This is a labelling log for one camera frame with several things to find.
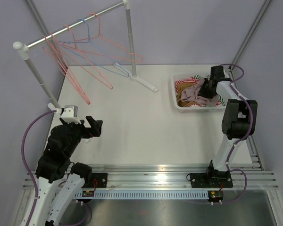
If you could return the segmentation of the red white striped tank top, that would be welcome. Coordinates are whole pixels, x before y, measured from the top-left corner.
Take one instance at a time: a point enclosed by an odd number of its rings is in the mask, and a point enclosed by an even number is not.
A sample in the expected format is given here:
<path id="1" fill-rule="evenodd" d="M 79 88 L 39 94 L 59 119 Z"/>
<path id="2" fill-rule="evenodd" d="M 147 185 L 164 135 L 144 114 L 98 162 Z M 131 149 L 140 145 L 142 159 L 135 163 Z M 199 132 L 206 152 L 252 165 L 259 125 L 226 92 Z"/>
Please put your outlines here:
<path id="1" fill-rule="evenodd" d="M 180 79 L 175 81 L 174 84 L 175 84 L 176 93 L 179 93 L 180 91 L 183 91 L 185 88 L 191 87 L 199 83 L 201 78 L 202 77 L 200 75 L 194 75 L 190 78 Z"/>

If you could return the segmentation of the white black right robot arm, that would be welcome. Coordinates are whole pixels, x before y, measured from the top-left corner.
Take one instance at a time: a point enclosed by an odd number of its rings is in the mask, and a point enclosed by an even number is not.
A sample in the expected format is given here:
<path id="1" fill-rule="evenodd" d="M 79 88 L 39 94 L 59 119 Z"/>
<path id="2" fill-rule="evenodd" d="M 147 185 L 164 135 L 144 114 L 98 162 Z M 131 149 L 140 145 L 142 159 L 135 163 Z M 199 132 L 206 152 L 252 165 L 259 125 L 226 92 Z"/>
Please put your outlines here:
<path id="1" fill-rule="evenodd" d="M 258 103 L 240 93 L 234 81 L 226 77 L 223 65 L 211 67 L 210 77 L 200 88 L 201 97 L 213 97 L 214 94 L 226 102 L 222 119 L 224 137 L 206 171 L 187 176 L 192 188 L 232 188 L 230 163 L 241 143 L 255 131 Z"/>

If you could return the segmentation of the green white striped tank top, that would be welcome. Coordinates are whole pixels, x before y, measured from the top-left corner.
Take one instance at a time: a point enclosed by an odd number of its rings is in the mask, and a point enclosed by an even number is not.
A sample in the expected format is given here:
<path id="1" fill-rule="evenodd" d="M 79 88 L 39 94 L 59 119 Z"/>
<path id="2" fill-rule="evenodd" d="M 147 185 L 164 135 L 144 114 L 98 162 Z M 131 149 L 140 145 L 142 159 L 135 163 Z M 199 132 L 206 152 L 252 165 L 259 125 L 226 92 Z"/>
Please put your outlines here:
<path id="1" fill-rule="evenodd" d="M 205 80 L 209 81 L 210 76 L 204 74 L 198 74 L 198 75 L 194 75 L 193 78 L 196 80 L 196 84 L 195 84 L 196 91 L 199 92 Z M 213 98 L 206 98 L 197 95 L 195 102 L 198 106 L 201 107 L 216 107 L 216 106 L 225 105 L 223 98 L 218 94 L 215 94 Z"/>

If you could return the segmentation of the mauve tank top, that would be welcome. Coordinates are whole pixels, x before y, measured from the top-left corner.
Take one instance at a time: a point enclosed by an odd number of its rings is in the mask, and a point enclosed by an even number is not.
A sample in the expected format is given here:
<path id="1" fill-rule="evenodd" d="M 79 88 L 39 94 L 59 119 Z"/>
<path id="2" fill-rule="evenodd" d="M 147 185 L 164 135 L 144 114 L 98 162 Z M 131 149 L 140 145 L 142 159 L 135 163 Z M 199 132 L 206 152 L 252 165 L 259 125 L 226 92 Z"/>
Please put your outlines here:
<path id="1" fill-rule="evenodd" d="M 195 99 L 197 95 L 199 95 L 199 92 L 196 91 L 196 86 L 193 85 L 191 87 L 184 89 L 181 92 L 181 97 L 179 98 L 179 100 L 181 102 L 187 102 L 187 103 L 193 102 L 196 104 Z"/>

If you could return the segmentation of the brown tank top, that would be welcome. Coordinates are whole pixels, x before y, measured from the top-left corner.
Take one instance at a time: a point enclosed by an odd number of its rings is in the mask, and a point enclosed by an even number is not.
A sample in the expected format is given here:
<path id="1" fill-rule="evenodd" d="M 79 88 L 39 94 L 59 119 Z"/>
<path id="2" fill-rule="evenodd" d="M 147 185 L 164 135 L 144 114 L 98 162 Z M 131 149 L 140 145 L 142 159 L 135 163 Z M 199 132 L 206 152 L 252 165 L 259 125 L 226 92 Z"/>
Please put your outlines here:
<path id="1" fill-rule="evenodd" d="M 200 83 L 183 82 L 177 86 L 177 105 L 180 107 L 189 107 L 191 105 L 204 105 L 199 99 L 198 92 L 201 88 Z"/>

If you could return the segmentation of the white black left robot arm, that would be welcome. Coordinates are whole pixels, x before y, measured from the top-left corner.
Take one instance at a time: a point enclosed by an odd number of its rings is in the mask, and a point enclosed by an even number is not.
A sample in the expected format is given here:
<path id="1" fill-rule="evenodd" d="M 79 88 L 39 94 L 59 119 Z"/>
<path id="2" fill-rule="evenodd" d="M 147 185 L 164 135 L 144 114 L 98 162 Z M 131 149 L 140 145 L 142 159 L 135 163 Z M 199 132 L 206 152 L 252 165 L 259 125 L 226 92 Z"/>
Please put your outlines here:
<path id="1" fill-rule="evenodd" d="M 96 188 L 107 186 L 107 173 L 93 173 L 91 166 L 70 161 L 82 139 L 101 135 L 102 120 L 87 116 L 86 121 L 89 127 L 83 120 L 78 124 L 61 120 L 51 130 L 36 172 L 30 174 L 35 191 L 21 225 L 58 226 L 79 189 L 90 189 L 86 195 L 94 197 Z"/>

